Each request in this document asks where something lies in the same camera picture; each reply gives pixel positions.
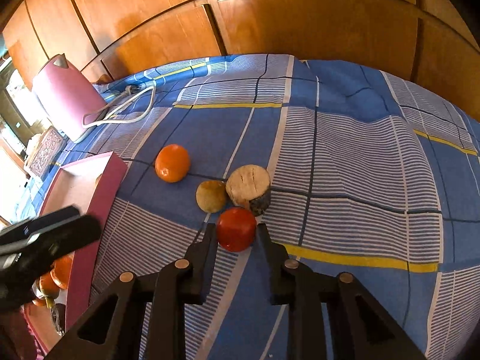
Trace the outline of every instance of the pink box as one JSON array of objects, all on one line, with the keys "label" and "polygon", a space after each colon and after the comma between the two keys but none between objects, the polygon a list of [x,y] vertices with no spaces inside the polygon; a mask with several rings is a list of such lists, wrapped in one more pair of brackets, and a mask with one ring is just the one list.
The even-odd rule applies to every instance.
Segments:
[{"label": "pink box", "polygon": [[[55,175],[40,215],[75,205],[83,214],[95,216],[105,226],[127,165],[114,152],[98,154],[62,166]],[[90,287],[99,241],[75,252],[66,302],[68,330],[88,308]],[[50,310],[30,303],[25,317],[42,349],[49,352],[60,336],[50,318]]]}]

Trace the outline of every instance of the tomato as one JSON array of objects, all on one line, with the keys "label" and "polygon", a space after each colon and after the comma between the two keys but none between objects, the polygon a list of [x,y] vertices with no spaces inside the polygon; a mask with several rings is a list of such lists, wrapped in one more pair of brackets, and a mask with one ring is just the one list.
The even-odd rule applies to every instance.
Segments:
[{"label": "tomato", "polygon": [[190,157],[184,147],[179,145],[165,146],[155,159],[157,176],[167,183],[182,180],[190,169]]},{"label": "tomato", "polygon": [[249,210],[229,208],[217,220],[218,243],[228,251],[243,251],[254,241],[256,227],[255,216]]}]

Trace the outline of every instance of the checkered fabric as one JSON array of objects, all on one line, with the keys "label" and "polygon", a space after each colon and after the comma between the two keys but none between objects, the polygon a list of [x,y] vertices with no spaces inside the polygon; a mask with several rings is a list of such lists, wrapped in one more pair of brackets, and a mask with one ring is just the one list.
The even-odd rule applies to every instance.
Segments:
[{"label": "checkered fabric", "polygon": [[[479,123],[390,74],[291,55],[181,61],[96,88],[111,101],[154,81],[146,118],[68,143],[19,204],[19,219],[35,215],[62,164],[108,151],[128,164],[91,302],[121,272],[144,275],[183,256],[218,217],[198,208],[199,183],[258,164],[272,178],[262,219],[274,241],[316,272],[352,272],[429,359],[455,358],[480,317]],[[139,115],[149,96],[118,117]],[[176,184],[153,167],[171,143],[192,164]],[[285,357],[287,313],[267,304],[250,250],[219,249],[207,302],[186,307],[185,327],[188,359]]]}]

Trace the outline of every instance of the blue plaid bedsheet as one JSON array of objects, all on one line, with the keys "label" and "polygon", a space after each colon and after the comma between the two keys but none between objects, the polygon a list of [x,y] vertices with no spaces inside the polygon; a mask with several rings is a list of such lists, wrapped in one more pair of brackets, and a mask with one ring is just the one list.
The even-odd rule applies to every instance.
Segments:
[{"label": "blue plaid bedsheet", "polygon": [[[109,151],[128,164],[91,301],[125,270],[144,275],[183,256],[217,218],[198,208],[199,183],[258,164],[273,180],[262,219],[274,241],[317,272],[354,273],[429,359],[456,356],[480,317],[479,123],[388,73],[291,55],[182,61],[97,90],[110,101],[153,81],[147,117],[69,142],[17,210],[18,219],[38,213],[62,164]],[[141,114],[149,96],[118,117]],[[176,184],[152,166],[171,143],[192,163]],[[267,304],[249,257],[219,248],[206,304],[186,307],[188,359],[285,358],[285,306]],[[142,349],[146,332],[145,323]]]}]

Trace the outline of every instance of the white cable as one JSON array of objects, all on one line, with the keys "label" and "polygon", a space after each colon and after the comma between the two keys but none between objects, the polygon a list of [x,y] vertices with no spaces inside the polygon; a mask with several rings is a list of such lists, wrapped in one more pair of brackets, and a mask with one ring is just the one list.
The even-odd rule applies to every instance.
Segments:
[{"label": "white cable", "polygon": [[[96,122],[92,122],[92,123],[89,123],[89,124],[85,124],[85,118],[89,115],[93,115],[93,114],[97,114],[109,107],[112,107],[112,104],[109,103],[107,104],[105,107],[102,107],[100,108],[99,110],[95,111],[95,112],[92,112],[91,114],[85,114],[82,118],[82,127],[83,128],[90,128],[90,127],[93,127],[93,126],[100,126],[102,124],[107,124],[107,123],[111,123],[111,124],[127,124],[127,123],[135,123],[135,122],[138,122],[139,120],[143,119],[145,116],[147,116],[147,114],[150,112],[150,110],[152,109],[152,106],[153,106],[153,103],[154,103],[154,100],[155,100],[155,90],[157,89],[157,83],[154,81],[154,85],[153,86],[150,86],[148,88],[145,88],[143,89],[142,91],[136,93],[135,95],[133,95],[131,98],[129,98],[126,102],[118,105],[117,107],[115,107],[112,111],[108,112],[105,116],[105,118],[103,120],[97,120]],[[145,92],[147,91],[152,91],[152,95],[150,97],[150,103],[148,104],[148,107],[147,109],[145,110],[144,113],[142,113],[140,116],[138,117],[135,117],[134,119],[128,119],[128,120],[124,120],[124,119],[120,119],[120,120],[112,120],[110,119],[111,117],[115,116],[115,114],[121,110],[123,110],[128,104],[130,104],[131,102],[133,102],[134,100],[138,99],[141,95],[143,95]],[[120,95],[118,96],[114,101],[118,100],[118,98],[121,98],[123,97],[123,95]]]}]

